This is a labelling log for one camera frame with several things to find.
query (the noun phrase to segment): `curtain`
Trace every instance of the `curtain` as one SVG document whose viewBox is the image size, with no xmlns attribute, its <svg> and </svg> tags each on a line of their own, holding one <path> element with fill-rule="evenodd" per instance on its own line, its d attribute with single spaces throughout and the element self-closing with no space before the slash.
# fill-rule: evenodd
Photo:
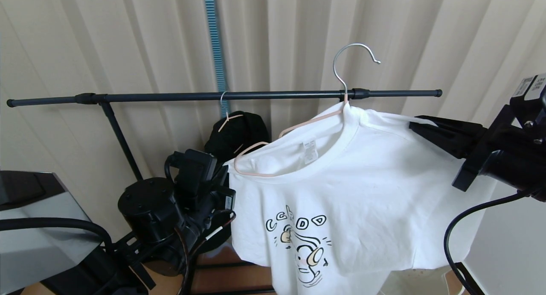
<svg viewBox="0 0 546 295">
<path fill-rule="evenodd" d="M 351 104 L 488 126 L 519 82 L 546 72 L 546 0 L 217 0 L 229 91 L 442 89 L 441 98 Z M 3 101 L 79 93 L 216 91 L 204 0 L 0 0 Z M 336 100 L 232 101 L 273 138 Z M 113 104 L 145 178 L 173 151 L 202 149 L 217 101 Z M 134 182 L 101 108 L 0 108 L 4 170 L 57 173 L 118 239 L 117 199 Z"/>
</svg>

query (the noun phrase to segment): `black garment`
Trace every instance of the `black garment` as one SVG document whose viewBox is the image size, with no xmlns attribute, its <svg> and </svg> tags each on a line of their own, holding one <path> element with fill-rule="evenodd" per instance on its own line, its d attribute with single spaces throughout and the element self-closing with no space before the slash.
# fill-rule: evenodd
<svg viewBox="0 0 546 295">
<path fill-rule="evenodd" d="M 220 132 L 218 129 L 224 124 L 226 118 L 216 122 L 209 141 L 205 144 L 205 152 L 214 155 L 219 163 L 229 161 L 255 143 L 271 142 L 265 123 L 260 116 L 242 111 L 232 112 L 229 116 L 238 114 L 243 116 L 228 121 Z"/>
</svg>

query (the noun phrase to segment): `white t-shirt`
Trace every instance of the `white t-shirt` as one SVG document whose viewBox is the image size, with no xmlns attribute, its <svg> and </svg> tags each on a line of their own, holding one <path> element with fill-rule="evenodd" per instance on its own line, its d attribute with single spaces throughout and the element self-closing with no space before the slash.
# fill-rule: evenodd
<svg viewBox="0 0 546 295">
<path fill-rule="evenodd" d="M 489 200 L 495 180 L 451 186 L 462 164 L 408 128 L 423 120 L 362 110 L 298 128 L 229 161 L 236 190 L 232 244 L 271 266 L 279 295 L 376 294 L 391 270 L 447 264 L 443 235 L 462 211 Z M 483 213 L 463 219 L 450 249 L 463 260 Z"/>
</svg>

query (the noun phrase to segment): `clothes hanger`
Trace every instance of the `clothes hanger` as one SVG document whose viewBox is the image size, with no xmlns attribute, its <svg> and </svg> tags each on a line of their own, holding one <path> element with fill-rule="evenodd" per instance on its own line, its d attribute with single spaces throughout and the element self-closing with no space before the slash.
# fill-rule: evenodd
<svg viewBox="0 0 546 295">
<path fill-rule="evenodd" d="M 222 99 L 224 98 L 224 95 L 226 94 L 226 92 L 228 92 L 228 91 L 222 92 L 222 95 L 220 96 L 220 105 L 222 104 Z M 231 119 L 235 119 L 237 117 L 242 117 L 242 116 L 243 116 L 242 114 L 238 114 L 238 115 L 233 116 L 233 117 L 230 118 L 228 112 L 226 111 L 226 121 L 224 121 L 224 123 L 222 123 L 222 126 L 220 126 L 220 128 L 218 129 L 218 133 L 220 133 L 220 131 L 224 128 L 224 126 L 226 126 L 228 121 L 230 121 Z"/>
<path fill-rule="evenodd" d="M 381 61 L 377 60 L 374 56 L 374 53 L 372 52 L 372 50 L 362 44 L 362 43 L 353 43 L 353 44 L 348 44 L 346 46 L 344 46 L 343 48 L 341 48 L 341 50 L 339 50 L 339 52 L 337 52 L 337 54 L 334 56 L 334 62 L 333 62 L 333 69 L 334 69 L 334 75 L 336 76 L 336 78 L 341 82 L 343 83 L 343 87 L 345 89 L 345 95 L 343 96 L 343 105 L 342 107 L 340 108 L 340 110 L 338 111 L 334 111 L 334 112 L 331 112 L 329 114 L 325 114 L 324 116 L 320 116 L 318 118 L 314 118 L 314 119 L 311 119 L 309 121 L 306 121 L 306 122 L 303 122 L 303 123 L 300 123 L 300 124 L 297 124 L 295 126 L 291 126 L 285 130 L 283 130 L 281 132 L 281 134 L 279 134 L 279 138 L 281 138 L 284 134 L 288 133 L 289 131 L 292 131 L 294 129 L 297 129 L 301 126 L 305 126 L 306 124 L 311 124 L 311 123 L 314 123 L 314 122 L 317 122 L 317 121 L 320 121 L 320 120 L 324 120 L 326 118 L 330 118 L 330 117 L 333 117 L 333 116 L 336 116 L 338 114 L 341 114 L 343 112 L 343 108 L 345 107 L 345 104 L 349 103 L 349 94 L 347 93 L 349 90 L 347 89 L 347 84 L 345 83 L 345 81 L 343 81 L 343 79 L 341 79 L 341 77 L 339 76 L 339 74 L 337 74 L 337 70 L 336 70 L 336 61 L 337 61 L 337 58 L 339 57 L 339 55 L 341 54 L 341 52 L 343 52 L 344 50 L 346 50 L 347 48 L 350 48 L 351 46 L 360 46 L 360 47 L 363 47 L 365 48 L 366 50 L 368 50 L 368 52 L 370 53 L 370 56 L 372 58 L 372 60 L 374 60 L 375 63 L 377 64 L 380 64 Z M 248 147 L 247 149 L 244 149 L 243 151 L 241 151 L 234 159 L 233 161 L 233 167 L 234 169 L 239 173 L 239 174 L 243 174 L 243 175 L 251 175 L 251 176 L 262 176 L 262 177 L 266 177 L 266 178 L 271 178 L 275 175 L 271 175 L 271 174 L 258 174 L 258 173 L 253 173 L 253 172 L 243 172 L 243 171 L 240 171 L 238 170 L 238 167 L 237 167 L 237 160 L 243 156 L 245 153 L 247 153 L 248 151 L 254 149 L 255 147 L 258 147 L 258 146 L 261 146 L 261 145 L 268 145 L 269 143 L 266 143 L 265 141 L 261 141 L 259 143 L 255 143 L 254 145 L 251 145 L 250 147 Z"/>
<path fill-rule="evenodd" d="M 334 63 L 333 63 L 333 67 L 334 67 L 334 75 L 336 76 L 336 78 L 341 82 L 343 83 L 343 87 L 345 89 L 345 96 L 343 97 L 343 106 L 341 107 L 340 110 L 338 111 L 334 111 L 334 112 L 331 112 L 329 114 L 325 114 L 324 116 L 320 116 L 318 118 L 314 118 L 314 119 L 311 119 L 309 121 L 306 121 L 306 122 L 303 122 L 303 123 L 300 123 L 300 124 L 297 124 L 295 126 L 290 126 L 289 128 L 283 130 L 281 132 L 281 134 L 279 134 L 279 138 L 281 138 L 282 136 L 284 136 L 286 133 L 288 133 L 289 131 L 292 131 L 294 129 L 297 129 L 301 126 L 305 126 L 306 124 L 311 124 L 313 122 L 317 122 L 317 121 L 320 121 L 320 120 L 324 120 L 326 118 L 330 118 L 330 117 L 333 117 L 333 116 L 336 116 L 336 114 L 341 114 L 341 112 L 343 111 L 343 107 L 345 106 L 345 104 L 349 103 L 349 96 L 347 95 L 347 84 L 345 83 L 345 81 L 343 81 L 343 79 L 341 79 L 341 77 L 339 76 L 339 74 L 337 74 L 337 70 L 336 70 L 336 61 L 337 61 L 337 58 L 339 57 L 339 55 L 341 54 L 341 52 L 343 52 L 344 50 L 346 50 L 347 48 L 351 47 L 351 46 L 361 46 L 363 48 L 366 48 L 368 50 L 368 52 L 370 53 L 370 56 L 372 57 L 372 60 L 374 60 L 375 63 L 377 64 L 380 64 L 381 61 L 377 60 L 374 56 L 374 53 L 372 52 L 372 50 L 362 44 L 362 43 L 353 43 L 353 44 L 348 44 L 346 46 L 344 46 L 341 50 L 339 50 L 339 52 L 337 52 L 336 56 L 334 57 Z"/>
</svg>

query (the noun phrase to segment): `cartoon graphic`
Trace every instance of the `cartoon graphic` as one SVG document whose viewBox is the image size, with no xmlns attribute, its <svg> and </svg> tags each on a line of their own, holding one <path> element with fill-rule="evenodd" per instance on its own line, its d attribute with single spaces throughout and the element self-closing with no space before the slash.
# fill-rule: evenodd
<svg viewBox="0 0 546 295">
<path fill-rule="evenodd" d="M 294 223 L 294 214 L 286 206 L 286 213 L 280 212 L 276 215 L 276 220 L 281 221 L 289 218 Z M 273 243 L 277 247 L 279 242 L 286 244 L 285 249 L 291 250 L 295 248 L 294 259 L 298 266 L 298 280 L 304 287 L 313 287 L 322 281 L 322 273 L 320 268 L 328 266 L 328 261 L 324 257 L 324 249 L 326 246 L 331 246 L 331 241 L 327 237 L 323 237 L 322 241 L 317 237 L 308 237 L 302 235 L 300 231 L 306 230 L 310 222 L 317 227 L 320 227 L 326 222 L 326 216 L 318 215 L 311 219 L 299 217 L 294 223 L 294 227 L 298 229 L 296 232 L 292 225 L 285 225 L 279 237 L 273 238 Z M 277 223 L 273 223 L 273 219 L 268 219 L 265 223 L 268 231 L 273 231 L 277 227 Z"/>
</svg>

